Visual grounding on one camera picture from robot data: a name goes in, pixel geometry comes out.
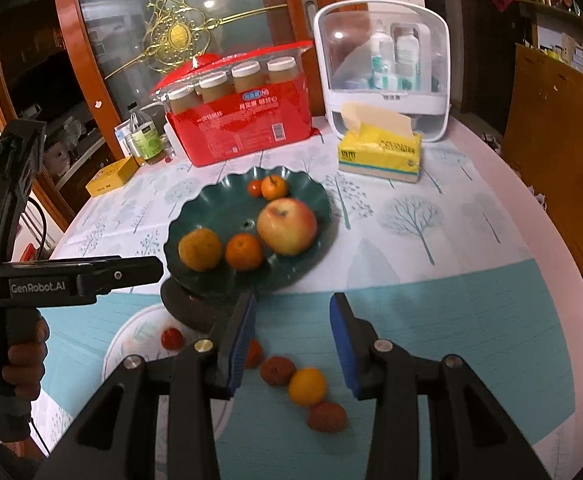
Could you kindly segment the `person left hand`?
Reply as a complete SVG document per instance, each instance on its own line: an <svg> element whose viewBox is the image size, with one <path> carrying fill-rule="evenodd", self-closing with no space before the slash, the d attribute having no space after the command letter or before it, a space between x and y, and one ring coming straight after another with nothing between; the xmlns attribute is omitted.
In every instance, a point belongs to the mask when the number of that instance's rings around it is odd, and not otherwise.
<svg viewBox="0 0 583 480"><path fill-rule="evenodd" d="M2 376L21 399L35 401L40 396L48 338L48 324L44 318L40 318L35 325L34 341L9 348L9 363L3 368Z"/></svg>

